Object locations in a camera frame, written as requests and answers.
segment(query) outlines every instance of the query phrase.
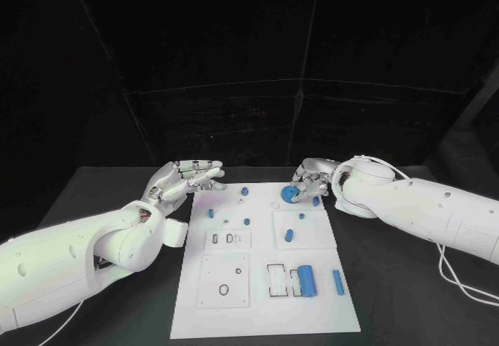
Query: blue object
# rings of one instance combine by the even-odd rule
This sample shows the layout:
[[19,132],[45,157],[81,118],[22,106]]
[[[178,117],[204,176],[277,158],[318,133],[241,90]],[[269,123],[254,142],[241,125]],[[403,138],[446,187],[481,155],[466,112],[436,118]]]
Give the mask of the blue object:
[[293,230],[292,229],[289,229],[288,232],[286,232],[285,240],[288,242],[292,242],[292,240],[293,240]]
[[299,278],[301,278],[302,296],[315,297],[318,295],[318,288],[315,287],[315,272],[312,272],[311,265],[299,266]]
[[292,197],[301,193],[301,189],[295,186],[285,186],[283,191],[282,191],[282,197],[283,200],[288,203],[295,204],[296,202],[292,201]]
[[338,270],[334,270],[334,277],[335,277],[335,283],[337,283],[337,292],[338,292],[338,295],[342,296],[345,295],[345,291],[344,291],[344,283],[341,281],[341,272]]

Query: robotic hand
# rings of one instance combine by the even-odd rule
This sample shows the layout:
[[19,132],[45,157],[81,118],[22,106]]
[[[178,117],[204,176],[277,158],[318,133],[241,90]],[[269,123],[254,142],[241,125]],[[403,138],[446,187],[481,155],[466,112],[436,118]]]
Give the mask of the robotic hand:
[[[188,224],[166,216],[189,192],[227,188],[211,179],[224,176],[221,167],[220,161],[168,163],[140,201],[0,245],[0,334],[50,318],[145,270],[162,244],[184,246]],[[107,267],[94,265],[94,256]]]
[[[396,179],[396,172],[403,180]],[[292,186],[301,180],[306,189],[292,197],[292,203],[308,196],[327,195],[329,182],[338,198],[337,209],[364,218],[380,218],[400,230],[442,244],[442,260],[448,246],[499,265],[497,200],[436,182],[410,179],[393,165],[370,156],[355,156],[344,163],[305,159]],[[456,276],[455,279],[456,282],[446,278],[462,290],[478,291],[462,285]]]

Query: hole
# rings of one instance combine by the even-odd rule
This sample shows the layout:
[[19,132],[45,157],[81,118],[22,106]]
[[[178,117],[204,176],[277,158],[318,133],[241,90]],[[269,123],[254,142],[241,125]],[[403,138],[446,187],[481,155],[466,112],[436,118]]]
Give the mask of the hole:
[[230,287],[228,287],[228,285],[223,285],[223,286],[220,287],[220,289],[218,289],[218,292],[220,292],[224,296],[227,296],[227,293],[230,292]]
[[22,277],[27,276],[28,270],[27,270],[27,265],[25,265],[25,263],[21,263],[21,264],[18,265],[18,272],[19,272],[19,275],[21,275]]
[[70,245],[70,254],[73,256],[73,258],[77,258],[77,251],[73,245]]

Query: black table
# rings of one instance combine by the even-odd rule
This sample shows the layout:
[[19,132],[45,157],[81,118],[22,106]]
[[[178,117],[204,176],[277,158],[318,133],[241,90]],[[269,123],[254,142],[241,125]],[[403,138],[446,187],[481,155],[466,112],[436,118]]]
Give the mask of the black table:
[[[426,167],[401,169],[435,179]],[[122,208],[140,198],[156,168],[83,167],[41,227]],[[295,168],[227,168],[224,182],[286,182]],[[378,219],[325,200],[361,333],[171,340],[185,250],[162,248],[153,265],[90,298],[51,345],[499,345],[499,308],[462,294],[438,272],[438,247]],[[189,221],[192,196],[171,217]],[[458,250],[449,261],[464,283],[499,293],[499,267]],[[74,308],[0,336],[0,345],[38,345]]]

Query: white robotic arm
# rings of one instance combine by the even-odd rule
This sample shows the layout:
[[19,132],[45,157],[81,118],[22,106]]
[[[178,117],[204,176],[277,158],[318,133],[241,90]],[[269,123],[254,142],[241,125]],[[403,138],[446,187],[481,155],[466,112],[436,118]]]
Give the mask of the white robotic arm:
[[[162,245],[182,247],[188,224],[166,216],[187,193],[224,190],[220,161],[171,162],[142,201],[19,236],[0,245],[0,334],[54,316],[145,270]],[[110,266],[94,266],[94,256]]]
[[[396,172],[403,176],[397,180]],[[391,226],[438,243],[455,280],[448,281],[491,298],[491,294],[464,285],[445,257],[453,247],[499,265],[499,201],[485,198],[423,179],[409,178],[383,160],[355,156],[341,163],[325,159],[305,159],[293,176],[292,186],[303,180],[306,189],[293,197],[298,203],[306,196],[327,194],[328,182],[338,198],[337,209],[364,217],[380,218]],[[499,303],[475,300],[499,306]]]

